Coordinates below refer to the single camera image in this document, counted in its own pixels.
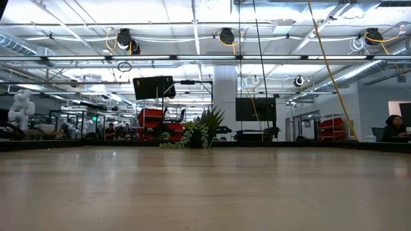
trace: potted plant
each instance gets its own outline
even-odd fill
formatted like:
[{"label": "potted plant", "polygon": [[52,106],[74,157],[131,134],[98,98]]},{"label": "potted plant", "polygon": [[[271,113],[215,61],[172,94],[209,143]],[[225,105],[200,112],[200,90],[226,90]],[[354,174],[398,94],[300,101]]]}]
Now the potted plant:
[{"label": "potted plant", "polygon": [[187,123],[183,126],[186,132],[180,142],[171,144],[160,144],[160,148],[181,148],[188,145],[190,148],[210,147],[216,135],[217,128],[224,119],[224,112],[208,108],[203,111],[201,118],[194,123]]}]

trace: wooden floor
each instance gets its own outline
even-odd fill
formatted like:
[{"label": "wooden floor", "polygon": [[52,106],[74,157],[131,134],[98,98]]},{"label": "wooden floor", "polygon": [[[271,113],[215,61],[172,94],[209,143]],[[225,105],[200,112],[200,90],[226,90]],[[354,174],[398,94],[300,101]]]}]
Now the wooden floor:
[{"label": "wooden floor", "polygon": [[0,153],[0,230],[411,230],[411,155],[326,148]]}]

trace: black monitor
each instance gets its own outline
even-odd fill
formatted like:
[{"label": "black monitor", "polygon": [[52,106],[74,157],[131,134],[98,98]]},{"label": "black monitor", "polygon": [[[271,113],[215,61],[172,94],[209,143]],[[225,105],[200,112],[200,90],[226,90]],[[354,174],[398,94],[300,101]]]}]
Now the black monitor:
[{"label": "black monitor", "polygon": [[174,97],[175,87],[173,86],[172,76],[157,76],[147,78],[134,78],[134,91],[136,92],[136,100],[140,99],[156,99],[161,97]]},{"label": "black monitor", "polygon": [[401,117],[406,127],[411,127],[411,103],[400,103]]},{"label": "black monitor", "polygon": [[[277,121],[275,98],[253,98],[259,121]],[[236,121],[257,121],[251,98],[236,98]]]}]

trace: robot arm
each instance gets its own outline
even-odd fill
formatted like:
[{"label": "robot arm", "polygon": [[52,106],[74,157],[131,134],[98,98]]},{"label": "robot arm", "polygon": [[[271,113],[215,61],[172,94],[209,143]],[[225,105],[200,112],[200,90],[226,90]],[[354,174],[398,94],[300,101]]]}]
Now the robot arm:
[{"label": "robot arm", "polygon": [[30,102],[31,91],[19,90],[14,96],[14,103],[8,112],[8,120],[14,121],[19,119],[20,129],[27,129],[28,116],[32,116],[35,113],[35,104]]}]

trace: white pillar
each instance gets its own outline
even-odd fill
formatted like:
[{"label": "white pillar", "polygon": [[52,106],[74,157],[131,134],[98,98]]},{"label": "white pillar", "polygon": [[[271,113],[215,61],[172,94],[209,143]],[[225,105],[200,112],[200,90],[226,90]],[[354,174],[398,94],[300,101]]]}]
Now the white pillar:
[{"label": "white pillar", "polygon": [[221,126],[227,126],[232,134],[223,135],[227,141],[238,130],[236,122],[237,70],[236,66],[214,66],[214,106],[221,108],[224,120]]}]

